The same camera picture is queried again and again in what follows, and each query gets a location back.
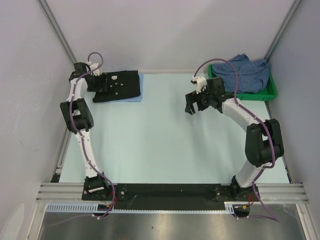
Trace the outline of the black long sleeve shirt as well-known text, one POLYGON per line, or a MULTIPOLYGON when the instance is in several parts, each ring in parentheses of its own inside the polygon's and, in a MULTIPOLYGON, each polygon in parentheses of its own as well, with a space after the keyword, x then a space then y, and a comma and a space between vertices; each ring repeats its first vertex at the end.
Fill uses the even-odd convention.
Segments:
POLYGON ((106 75, 107 91, 95 92, 92 99, 94 103, 106 103, 140 96, 140 77, 137 70, 104 72, 101 75, 106 75))

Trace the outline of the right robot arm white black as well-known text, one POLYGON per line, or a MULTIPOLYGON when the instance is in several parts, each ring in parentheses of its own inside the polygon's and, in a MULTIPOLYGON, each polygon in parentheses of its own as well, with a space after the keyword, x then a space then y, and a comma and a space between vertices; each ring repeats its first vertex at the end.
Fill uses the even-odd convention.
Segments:
POLYGON ((232 198, 242 201, 249 193, 256 192, 257 179, 266 169, 272 169, 276 160, 284 155, 280 123, 274 118, 260 118, 245 107, 234 93, 225 91, 220 77, 206 79, 195 76, 191 83, 196 89, 185 95, 186 113, 194 115, 196 111, 212 107, 231 118, 246 133, 246 161, 230 184, 232 198))

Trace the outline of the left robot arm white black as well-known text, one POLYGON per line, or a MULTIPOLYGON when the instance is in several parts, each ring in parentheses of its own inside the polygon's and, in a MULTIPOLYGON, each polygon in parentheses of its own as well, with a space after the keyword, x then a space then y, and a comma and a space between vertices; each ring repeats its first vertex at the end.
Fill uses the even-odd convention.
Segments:
POLYGON ((97 161, 91 141, 90 130, 94 119, 85 101, 85 93, 97 89, 100 81, 104 81, 99 72, 99 64, 77 62, 69 77, 70 91, 65 102, 60 103, 67 129, 73 133, 80 146, 84 161, 85 179, 81 199, 83 201, 106 200, 111 194, 111 187, 103 176, 97 161))

